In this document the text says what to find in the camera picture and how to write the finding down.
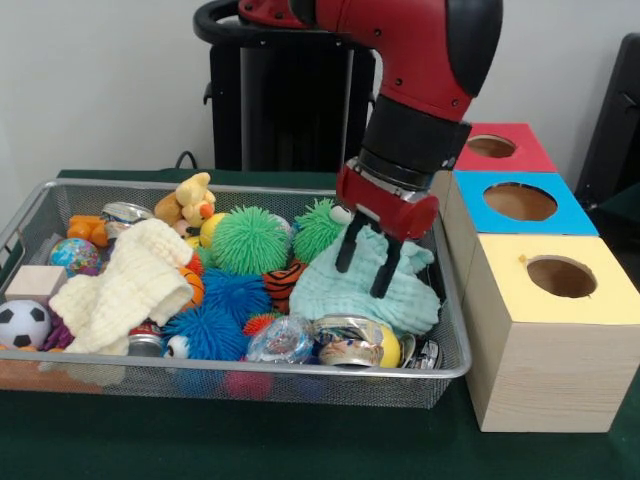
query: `small globe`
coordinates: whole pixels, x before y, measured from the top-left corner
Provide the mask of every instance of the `small globe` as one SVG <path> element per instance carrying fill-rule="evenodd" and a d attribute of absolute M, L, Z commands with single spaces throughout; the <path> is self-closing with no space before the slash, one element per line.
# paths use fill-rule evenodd
<path fill-rule="evenodd" d="M 68 238 L 53 247 L 49 264 L 64 267 L 67 276 L 71 278 L 78 273 L 100 271 L 100 253 L 91 242 L 81 238 Z"/>

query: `cream knitted cloth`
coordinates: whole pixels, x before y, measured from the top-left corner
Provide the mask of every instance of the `cream knitted cloth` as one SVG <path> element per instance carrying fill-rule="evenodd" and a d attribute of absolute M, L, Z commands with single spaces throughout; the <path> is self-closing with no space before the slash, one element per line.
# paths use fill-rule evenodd
<path fill-rule="evenodd" d="M 177 270 L 192 255 L 160 220 L 123 232 L 102 275 L 77 275 L 51 299 L 51 308 L 75 337 L 65 352 L 126 355 L 132 328 L 147 318 L 164 325 L 193 295 Z"/>

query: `box with circular hole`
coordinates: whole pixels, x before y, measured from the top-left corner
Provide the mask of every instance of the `box with circular hole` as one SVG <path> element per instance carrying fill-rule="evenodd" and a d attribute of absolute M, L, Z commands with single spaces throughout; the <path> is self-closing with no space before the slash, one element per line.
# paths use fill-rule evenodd
<path fill-rule="evenodd" d="M 598 236 L 556 173 L 456 171 L 444 226 L 463 295 L 478 233 Z"/>
<path fill-rule="evenodd" d="M 460 152 L 458 171 L 555 173 L 557 169 L 531 127 L 526 123 L 474 123 Z M 451 172 L 440 171 L 431 192 L 440 200 L 444 215 Z"/>
<path fill-rule="evenodd" d="M 598 237 L 479 234 L 463 313 L 481 430 L 608 431 L 640 364 L 639 312 Z"/>

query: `circular hole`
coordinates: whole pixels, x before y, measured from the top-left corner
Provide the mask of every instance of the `circular hole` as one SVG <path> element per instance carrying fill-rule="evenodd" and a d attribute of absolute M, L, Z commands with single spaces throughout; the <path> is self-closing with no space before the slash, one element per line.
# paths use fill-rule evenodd
<path fill-rule="evenodd" d="M 586 297 L 597 286 L 591 270 L 570 258 L 537 257 L 529 262 L 527 272 L 533 283 L 557 297 Z"/>
<path fill-rule="evenodd" d="M 541 222 L 558 210 L 558 204 L 544 190 L 521 183 L 500 183 L 484 192 L 492 209 L 514 220 Z"/>
<path fill-rule="evenodd" d="M 477 135 L 467 140 L 467 146 L 478 155 L 491 158 L 507 158 L 516 151 L 516 145 L 496 135 Z"/>

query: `blue box lid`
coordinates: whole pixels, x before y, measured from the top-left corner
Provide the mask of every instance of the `blue box lid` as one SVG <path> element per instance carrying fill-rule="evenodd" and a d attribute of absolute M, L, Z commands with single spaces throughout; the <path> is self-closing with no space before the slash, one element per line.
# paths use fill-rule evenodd
<path fill-rule="evenodd" d="M 480 233 L 598 235 L 557 173 L 455 171 L 454 175 Z"/>

